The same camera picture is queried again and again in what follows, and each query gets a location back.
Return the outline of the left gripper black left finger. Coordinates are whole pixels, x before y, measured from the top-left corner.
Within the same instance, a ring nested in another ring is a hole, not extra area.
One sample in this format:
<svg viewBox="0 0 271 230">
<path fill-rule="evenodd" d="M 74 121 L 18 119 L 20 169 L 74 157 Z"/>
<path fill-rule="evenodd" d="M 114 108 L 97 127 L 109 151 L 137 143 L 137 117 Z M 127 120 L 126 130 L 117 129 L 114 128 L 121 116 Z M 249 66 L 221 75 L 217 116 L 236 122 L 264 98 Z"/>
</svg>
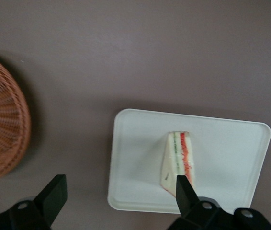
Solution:
<svg viewBox="0 0 271 230">
<path fill-rule="evenodd" d="M 13 230 L 50 230 L 67 201 L 67 178 L 56 175 L 33 199 L 16 203 L 9 209 Z"/>
</svg>

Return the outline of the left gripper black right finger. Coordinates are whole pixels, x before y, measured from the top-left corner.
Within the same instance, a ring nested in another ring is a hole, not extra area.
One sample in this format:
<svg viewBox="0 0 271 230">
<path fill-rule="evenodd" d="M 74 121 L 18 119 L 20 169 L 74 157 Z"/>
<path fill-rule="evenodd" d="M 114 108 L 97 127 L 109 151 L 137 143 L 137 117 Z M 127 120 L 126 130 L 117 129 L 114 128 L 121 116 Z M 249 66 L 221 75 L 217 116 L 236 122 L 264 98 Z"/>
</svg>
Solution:
<svg viewBox="0 0 271 230">
<path fill-rule="evenodd" d="M 186 176 L 177 176 L 176 202 L 181 216 L 169 230 L 233 230 L 233 216 L 212 198 L 198 197 Z"/>
</svg>

